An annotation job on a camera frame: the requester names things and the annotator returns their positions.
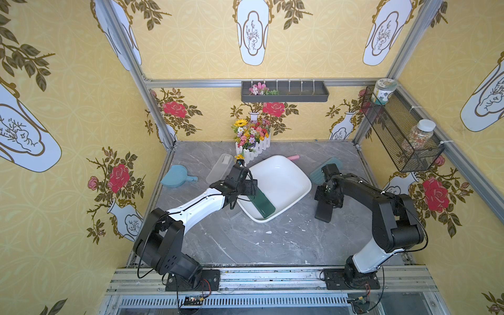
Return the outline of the black pencil case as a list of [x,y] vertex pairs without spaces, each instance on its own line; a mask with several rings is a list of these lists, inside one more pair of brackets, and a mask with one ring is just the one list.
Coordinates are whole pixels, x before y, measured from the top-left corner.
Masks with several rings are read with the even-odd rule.
[[319,200],[316,206],[315,218],[330,223],[333,215],[333,204],[325,200]]

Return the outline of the teal translucent pencil case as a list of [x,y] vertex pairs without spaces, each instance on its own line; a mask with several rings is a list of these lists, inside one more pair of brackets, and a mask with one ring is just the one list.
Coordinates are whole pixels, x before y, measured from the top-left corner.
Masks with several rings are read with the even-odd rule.
[[329,160],[325,161],[322,165],[317,166],[315,170],[309,174],[308,178],[314,185],[322,185],[325,182],[325,177],[322,168],[329,164],[336,164],[336,166],[340,171],[343,168],[342,161],[338,160],[335,157],[330,158]]

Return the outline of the dark green pencil case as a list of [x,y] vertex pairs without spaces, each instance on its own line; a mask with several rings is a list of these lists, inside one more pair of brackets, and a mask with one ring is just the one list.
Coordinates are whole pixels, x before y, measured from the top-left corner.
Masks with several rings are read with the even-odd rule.
[[248,196],[248,198],[264,219],[269,218],[276,211],[275,206],[259,188],[256,188],[255,194]]

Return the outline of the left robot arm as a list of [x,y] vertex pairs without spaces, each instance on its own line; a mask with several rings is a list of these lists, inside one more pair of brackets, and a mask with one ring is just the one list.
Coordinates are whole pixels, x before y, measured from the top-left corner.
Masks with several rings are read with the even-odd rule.
[[185,234],[200,221],[223,208],[236,207],[240,196],[254,196],[257,180],[243,159],[237,160],[225,179],[214,182],[200,196],[182,206],[156,208],[144,219],[133,251],[160,275],[173,274],[193,288],[202,281],[202,265],[182,252]]

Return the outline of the clear plastic pencil case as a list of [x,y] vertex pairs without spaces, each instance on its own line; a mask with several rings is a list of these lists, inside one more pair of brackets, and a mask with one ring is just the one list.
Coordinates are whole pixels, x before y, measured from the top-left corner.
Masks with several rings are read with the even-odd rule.
[[206,178],[207,184],[211,185],[214,182],[225,179],[233,165],[234,156],[222,154],[208,174]]

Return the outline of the white storage box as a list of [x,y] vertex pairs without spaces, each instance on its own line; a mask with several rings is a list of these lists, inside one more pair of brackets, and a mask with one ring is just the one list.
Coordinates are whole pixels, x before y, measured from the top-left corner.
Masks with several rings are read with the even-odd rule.
[[304,198],[312,189],[308,176],[291,160],[276,155],[249,168],[257,181],[258,190],[264,193],[274,207],[266,217],[247,197],[241,197],[238,205],[256,223],[267,223]]

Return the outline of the pink flowers on shelf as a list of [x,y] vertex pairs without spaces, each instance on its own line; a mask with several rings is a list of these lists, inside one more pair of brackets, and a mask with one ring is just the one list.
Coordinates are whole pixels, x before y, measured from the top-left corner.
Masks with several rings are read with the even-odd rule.
[[279,95],[277,89],[269,89],[265,83],[258,82],[249,88],[251,95]]

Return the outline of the clear jar white lid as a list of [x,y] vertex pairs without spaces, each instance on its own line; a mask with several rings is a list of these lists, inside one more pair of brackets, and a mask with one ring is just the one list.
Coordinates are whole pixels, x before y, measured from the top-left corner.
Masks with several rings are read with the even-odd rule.
[[407,152],[421,150],[428,140],[433,136],[436,123],[429,119],[421,119],[412,127],[407,138],[403,141],[402,147]]

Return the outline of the jar with patterned label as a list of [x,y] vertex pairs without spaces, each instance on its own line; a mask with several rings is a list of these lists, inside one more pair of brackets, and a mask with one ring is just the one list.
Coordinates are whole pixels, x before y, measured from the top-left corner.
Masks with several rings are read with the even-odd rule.
[[397,85],[398,83],[394,79],[383,78],[377,80],[370,97],[371,102],[378,105],[387,104],[391,95],[396,91]]

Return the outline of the right circuit board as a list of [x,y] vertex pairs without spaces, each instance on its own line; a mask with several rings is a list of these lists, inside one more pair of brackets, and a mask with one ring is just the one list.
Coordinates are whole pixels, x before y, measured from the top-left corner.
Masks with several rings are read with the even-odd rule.
[[370,302],[366,299],[349,299],[347,301],[354,314],[367,314],[370,309]]

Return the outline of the circuit board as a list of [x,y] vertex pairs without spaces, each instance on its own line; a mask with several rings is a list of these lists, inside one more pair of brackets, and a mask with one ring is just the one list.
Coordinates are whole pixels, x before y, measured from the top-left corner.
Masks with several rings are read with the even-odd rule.
[[204,301],[205,298],[203,296],[187,295],[182,305],[184,307],[200,307]]
[[366,299],[349,299],[347,301],[354,314],[367,314],[370,309],[370,302]]

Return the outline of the left circuit board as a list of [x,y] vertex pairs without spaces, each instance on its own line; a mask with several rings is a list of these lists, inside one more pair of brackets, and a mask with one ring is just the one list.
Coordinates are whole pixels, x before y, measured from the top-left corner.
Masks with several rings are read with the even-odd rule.
[[187,295],[182,305],[184,307],[200,307],[204,301],[205,298],[203,296]]

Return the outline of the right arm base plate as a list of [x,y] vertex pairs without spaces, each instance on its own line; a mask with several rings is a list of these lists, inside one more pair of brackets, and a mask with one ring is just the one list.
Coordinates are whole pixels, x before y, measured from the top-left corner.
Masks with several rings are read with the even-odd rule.
[[322,275],[328,290],[378,290],[381,288],[376,272],[362,274],[344,269],[324,269]]

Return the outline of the grey wall shelf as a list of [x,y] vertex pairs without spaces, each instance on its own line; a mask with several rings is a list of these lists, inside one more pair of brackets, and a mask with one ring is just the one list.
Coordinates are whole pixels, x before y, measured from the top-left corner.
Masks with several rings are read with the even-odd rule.
[[[251,95],[249,88],[258,82],[269,89],[277,89],[279,95]],[[242,102],[327,102],[329,90],[322,80],[249,80],[241,81]]]

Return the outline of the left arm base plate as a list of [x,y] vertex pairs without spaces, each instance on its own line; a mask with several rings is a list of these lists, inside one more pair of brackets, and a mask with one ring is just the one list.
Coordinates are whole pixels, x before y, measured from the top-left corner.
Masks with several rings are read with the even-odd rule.
[[170,274],[167,280],[165,291],[203,291],[214,292],[219,290],[221,273],[217,269],[203,269],[200,277],[193,282],[185,280],[183,277]]

